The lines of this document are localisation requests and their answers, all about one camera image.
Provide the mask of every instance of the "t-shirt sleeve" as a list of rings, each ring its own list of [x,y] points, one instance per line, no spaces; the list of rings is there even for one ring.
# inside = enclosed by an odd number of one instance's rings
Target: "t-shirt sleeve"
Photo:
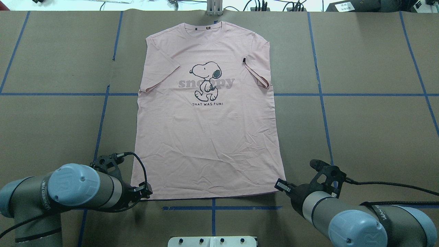
[[[152,37],[146,38],[146,59],[140,91],[149,92],[172,74],[180,65],[160,50]]]
[[[269,88],[271,84],[270,43],[255,33],[252,51],[243,59],[244,66],[258,80],[258,85]]]

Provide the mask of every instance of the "light blue joint cap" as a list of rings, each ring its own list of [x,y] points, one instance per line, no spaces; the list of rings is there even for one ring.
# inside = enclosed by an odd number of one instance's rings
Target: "light blue joint cap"
[[[3,186],[3,188],[0,190],[0,213],[4,217],[13,218],[12,214],[9,211],[9,202],[11,201],[11,197],[15,189],[28,178],[32,177],[12,181]]]
[[[430,219],[428,215],[426,215],[421,210],[412,207],[401,207],[401,206],[394,206],[394,207],[399,207],[404,209],[419,222],[419,224],[424,229],[425,235],[427,236],[427,247],[433,247],[435,245],[436,240],[438,238],[438,233],[436,231],[435,224],[433,223],[433,221]]]
[[[335,215],[328,227],[329,239],[336,247],[386,247],[387,233],[372,215],[346,210]]]
[[[101,179],[93,168],[70,163],[53,172],[47,190],[54,201],[76,207],[90,201],[100,185]]]

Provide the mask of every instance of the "t-shirt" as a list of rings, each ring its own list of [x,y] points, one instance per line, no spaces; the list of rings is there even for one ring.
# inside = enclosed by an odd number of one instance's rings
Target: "t-shirt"
[[[228,22],[146,38],[135,153],[151,199],[248,196],[285,179],[270,43]],[[144,181],[134,161],[131,184]]]

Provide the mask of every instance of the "printed graphic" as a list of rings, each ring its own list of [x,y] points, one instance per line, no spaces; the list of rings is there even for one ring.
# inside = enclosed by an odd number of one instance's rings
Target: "printed graphic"
[[[200,91],[195,91],[195,97],[203,102],[216,100],[218,97],[218,89],[212,85],[210,80],[221,77],[221,68],[218,64],[212,61],[205,64],[197,64],[192,67],[189,73],[204,79],[200,84]]]

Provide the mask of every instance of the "label sticker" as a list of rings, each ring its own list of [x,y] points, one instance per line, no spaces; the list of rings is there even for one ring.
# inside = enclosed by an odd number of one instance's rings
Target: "label sticker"
[[[339,12],[348,12],[348,11],[355,10],[355,8],[351,2],[336,4],[335,7],[337,8],[337,10]]]

